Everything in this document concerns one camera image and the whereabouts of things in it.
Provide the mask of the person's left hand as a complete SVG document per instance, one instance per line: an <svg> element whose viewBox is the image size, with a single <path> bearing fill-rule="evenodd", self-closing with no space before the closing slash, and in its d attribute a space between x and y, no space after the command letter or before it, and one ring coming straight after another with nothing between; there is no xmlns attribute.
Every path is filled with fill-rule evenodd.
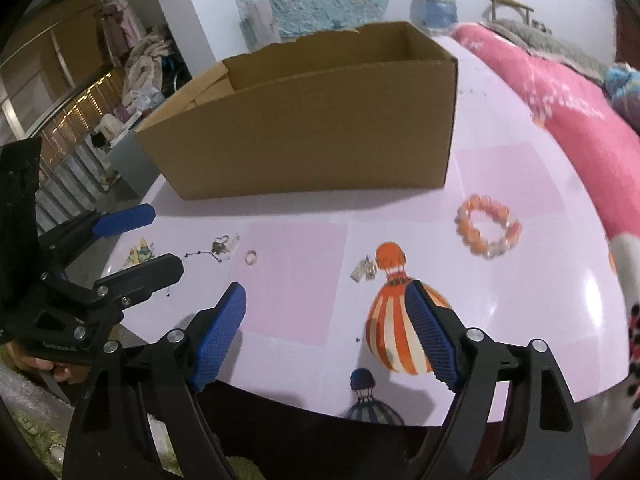
<svg viewBox="0 0 640 480"><path fill-rule="evenodd" d="M8 342L4 348L6 348L12 364L23 372L48 372L56 382L68 382L69 384L81 384L89 374L90 368L88 366L52 362L29 356L15 341Z"/></svg>

